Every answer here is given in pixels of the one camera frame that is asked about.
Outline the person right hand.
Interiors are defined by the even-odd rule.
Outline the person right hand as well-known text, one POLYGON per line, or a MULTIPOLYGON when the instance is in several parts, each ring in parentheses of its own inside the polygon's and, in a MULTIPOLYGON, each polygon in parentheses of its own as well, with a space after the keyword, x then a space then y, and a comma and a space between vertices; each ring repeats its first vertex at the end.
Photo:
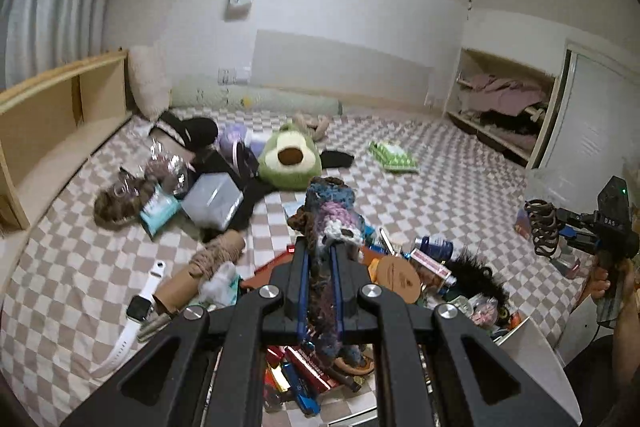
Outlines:
MULTIPOLYGON (((638 310, 636 303, 636 266, 634 262, 629 259, 624 259, 617 267, 618 274, 622 279, 622 303, 624 307, 638 310)), ((612 277, 608 274, 608 270, 605 270, 599 265, 599 261, 596 260, 590 271, 587 282, 585 283, 582 295, 580 295, 579 301, 591 297, 593 300, 602 298, 605 291, 612 286, 612 277)))

